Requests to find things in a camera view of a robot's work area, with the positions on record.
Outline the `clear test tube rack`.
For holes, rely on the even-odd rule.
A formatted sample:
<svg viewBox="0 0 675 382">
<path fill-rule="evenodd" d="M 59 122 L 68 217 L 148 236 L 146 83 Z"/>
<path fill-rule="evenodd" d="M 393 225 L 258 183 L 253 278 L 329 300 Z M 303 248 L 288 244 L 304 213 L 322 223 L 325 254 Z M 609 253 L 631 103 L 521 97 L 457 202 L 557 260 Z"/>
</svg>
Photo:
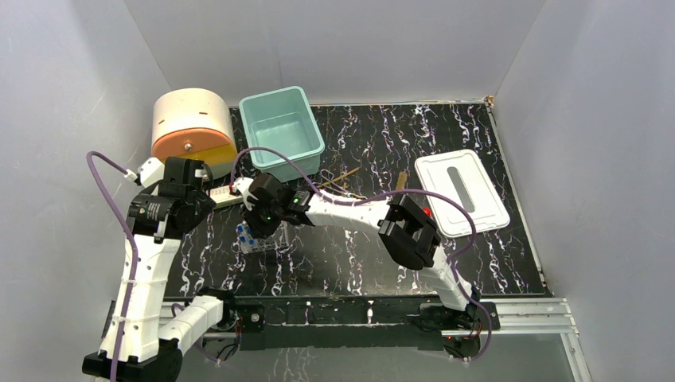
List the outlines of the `clear test tube rack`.
<svg viewBox="0 0 675 382">
<path fill-rule="evenodd" d="M 260 251 L 271 251 L 271 250 L 279 250 L 279 249 L 284 249 L 289 247 L 289 235 L 287 231 L 287 223 L 282 222 L 281 225 L 276 229 L 276 231 L 269 236 L 268 238 L 264 239 L 256 239 L 252 236 L 252 230 L 248 227 L 249 231 L 249 237 L 250 237 L 250 245 L 243 249 L 239 244 L 240 250 L 244 254 L 251 254 L 255 252 L 260 252 Z"/>
</svg>

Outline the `teal plastic bin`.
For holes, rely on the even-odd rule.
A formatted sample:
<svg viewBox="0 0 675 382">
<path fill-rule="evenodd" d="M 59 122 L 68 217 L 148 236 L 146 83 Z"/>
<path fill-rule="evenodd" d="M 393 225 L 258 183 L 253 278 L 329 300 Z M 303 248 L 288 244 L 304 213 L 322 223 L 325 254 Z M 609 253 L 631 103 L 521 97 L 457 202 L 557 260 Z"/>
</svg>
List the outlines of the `teal plastic bin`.
<svg viewBox="0 0 675 382">
<path fill-rule="evenodd" d="M 325 142 L 301 87 L 245 97 L 239 110 L 248 146 L 262 148 L 250 153 L 255 168 L 273 174 L 280 181 L 292 181 L 319 171 Z M 280 152 L 300 170 L 263 150 L 265 147 Z"/>
</svg>

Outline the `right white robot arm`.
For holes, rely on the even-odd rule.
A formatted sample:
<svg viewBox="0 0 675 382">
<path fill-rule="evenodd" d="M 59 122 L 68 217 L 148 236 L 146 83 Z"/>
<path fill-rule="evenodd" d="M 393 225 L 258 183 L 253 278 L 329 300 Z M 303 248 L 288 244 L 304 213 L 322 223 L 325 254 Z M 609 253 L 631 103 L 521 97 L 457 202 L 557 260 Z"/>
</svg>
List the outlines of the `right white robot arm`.
<svg viewBox="0 0 675 382">
<path fill-rule="evenodd" d="M 354 199 L 294 189 L 269 173 L 239 177 L 230 189 L 243 198 L 241 215 L 252 237 L 268 238 L 283 222 L 376 235 L 395 263 L 418 271 L 431 286 L 454 327 L 469 329 L 480 318 L 472 286 L 444 249 L 438 225 L 411 199 L 412 190 Z"/>
</svg>

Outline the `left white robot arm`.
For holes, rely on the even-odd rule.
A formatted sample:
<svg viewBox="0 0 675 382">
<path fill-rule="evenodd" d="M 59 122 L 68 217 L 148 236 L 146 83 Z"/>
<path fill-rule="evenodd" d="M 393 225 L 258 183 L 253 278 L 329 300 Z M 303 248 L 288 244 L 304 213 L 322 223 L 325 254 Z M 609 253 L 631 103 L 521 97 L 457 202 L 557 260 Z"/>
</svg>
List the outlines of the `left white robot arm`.
<svg viewBox="0 0 675 382">
<path fill-rule="evenodd" d="M 93 162 L 100 158 L 141 187 L 123 215 Z M 99 349 L 83 359 L 82 372 L 109 381 L 175 381 L 185 354 L 201 347 L 210 330 L 228 331 L 240 318 L 232 292 L 200 289 L 174 317 L 161 323 L 170 268 L 184 237 L 214 210 L 201 160 L 151 157 L 145 169 L 124 168 L 97 151 L 86 161 L 125 235 L 123 273 Z"/>
</svg>

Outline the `blue capped tube in rack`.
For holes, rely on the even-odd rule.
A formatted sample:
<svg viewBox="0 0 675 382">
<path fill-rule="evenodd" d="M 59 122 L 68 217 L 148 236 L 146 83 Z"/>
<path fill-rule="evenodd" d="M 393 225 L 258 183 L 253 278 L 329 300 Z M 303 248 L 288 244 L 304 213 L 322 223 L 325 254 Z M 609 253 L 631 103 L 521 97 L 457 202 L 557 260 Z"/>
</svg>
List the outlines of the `blue capped tube in rack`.
<svg viewBox="0 0 675 382">
<path fill-rule="evenodd" d="M 236 236 L 238 244 L 243 249 L 247 248 L 250 245 L 248 226 L 245 223 L 241 223 L 236 226 Z"/>
</svg>

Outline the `small white red box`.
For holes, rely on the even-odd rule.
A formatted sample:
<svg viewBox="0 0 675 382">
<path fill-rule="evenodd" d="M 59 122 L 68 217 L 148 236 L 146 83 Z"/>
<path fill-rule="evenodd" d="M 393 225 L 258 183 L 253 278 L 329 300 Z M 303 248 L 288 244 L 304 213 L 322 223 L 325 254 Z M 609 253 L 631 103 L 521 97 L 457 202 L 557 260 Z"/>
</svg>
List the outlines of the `small white red box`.
<svg viewBox="0 0 675 382">
<path fill-rule="evenodd" d="M 228 185 L 210 189 L 209 196 L 215 203 L 213 210 L 224 209 L 243 202 L 242 196 L 233 194 Z"/>
</svg>

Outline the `white orange yellow cylinder device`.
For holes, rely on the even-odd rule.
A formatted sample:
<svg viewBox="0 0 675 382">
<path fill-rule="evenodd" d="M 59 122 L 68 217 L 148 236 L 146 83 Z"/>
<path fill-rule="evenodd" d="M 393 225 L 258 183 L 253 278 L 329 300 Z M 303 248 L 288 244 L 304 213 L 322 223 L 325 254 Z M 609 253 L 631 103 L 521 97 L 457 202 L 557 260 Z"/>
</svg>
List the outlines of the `white orange yellow cylinder device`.
<svg viewBox="0 0 675 382">
<path fill-rule="evenodd" d="M 215 92 L 183 88 L 160 96 L 153 108 L 151 155 L 205 162 L 217 179 L 238 155 L 230 110 Z"/>
</svg>

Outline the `tan rubber band loop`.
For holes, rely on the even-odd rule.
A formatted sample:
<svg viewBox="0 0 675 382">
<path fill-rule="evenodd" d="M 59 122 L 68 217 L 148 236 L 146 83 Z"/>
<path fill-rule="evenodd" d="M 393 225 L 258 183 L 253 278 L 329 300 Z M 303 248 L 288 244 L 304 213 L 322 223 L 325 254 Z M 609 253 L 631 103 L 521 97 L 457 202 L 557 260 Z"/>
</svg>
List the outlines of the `tan rubber band loop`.
<svg viewBox="0 0 675 382">
<path fill-rule="evenodd" d="M 347 177 L 355 174 L 361 167 L 358 166 L 354 169 L 347 170 L 342 173 L 334 173 L 328 169 L 322 169 L 318 172 L 319 179 L 315 183 L 317 187 L 327 187 L 329 185 L 338 185 L 340 181 L 346 179 Z"/>
</svg>

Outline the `white plastic bin lid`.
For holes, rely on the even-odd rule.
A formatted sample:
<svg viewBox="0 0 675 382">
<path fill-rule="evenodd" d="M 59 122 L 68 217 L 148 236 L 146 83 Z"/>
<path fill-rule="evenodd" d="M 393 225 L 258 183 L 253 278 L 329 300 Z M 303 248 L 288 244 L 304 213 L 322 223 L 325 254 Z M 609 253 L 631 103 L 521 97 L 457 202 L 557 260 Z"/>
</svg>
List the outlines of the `white plastic bin lid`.
<svg viewBox="0 0 675 382">
<path fill-rule="evenodd" d="M 462 206 L 477 232 L 509 225 L 510 215 L 475 151 L 464 149 L 424 156 L 416 159 L 415 170 L 422 188 Z"/>
</svg>

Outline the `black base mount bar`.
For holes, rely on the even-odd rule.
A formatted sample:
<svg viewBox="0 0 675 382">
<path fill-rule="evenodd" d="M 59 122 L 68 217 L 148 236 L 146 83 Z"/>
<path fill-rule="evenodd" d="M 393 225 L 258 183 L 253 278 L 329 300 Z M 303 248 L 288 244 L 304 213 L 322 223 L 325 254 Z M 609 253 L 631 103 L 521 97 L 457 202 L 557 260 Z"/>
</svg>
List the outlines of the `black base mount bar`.
<svg viewBox="0 0 675 382">
<path fill-rule="evenodd" d="M 226 302 L 225 313 L 229 321 L 240 321 L 244 351 L 458 346 L 473 354 L 501 328 L 494 303 L 456 311 L 435 295 L 239 297 Z"/>
</svg>

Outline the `aluminium frame rail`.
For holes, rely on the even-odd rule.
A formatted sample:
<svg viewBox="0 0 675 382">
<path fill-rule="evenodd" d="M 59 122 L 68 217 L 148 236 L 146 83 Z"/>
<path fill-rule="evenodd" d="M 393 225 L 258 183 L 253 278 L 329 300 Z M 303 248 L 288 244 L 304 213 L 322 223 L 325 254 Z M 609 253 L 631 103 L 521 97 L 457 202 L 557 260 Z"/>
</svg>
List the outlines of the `aluminium frame rail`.
<svg viewBox="0 0 675 382">
<path fill-rule="evenodd" d="M 228 307 L 224 326 L 211 325 L 205 338 L 233 338 L 235 330 L 266 333 L 281 329 L 375 329 L 413 325 L 421 319 L 444 335 L 577 334 L 564 298 L 499 298 L 482 302 L 477 324 L 462 324 L 461 315 L 431 297 L 383 298 L 239 298 Z"/>
</svg>

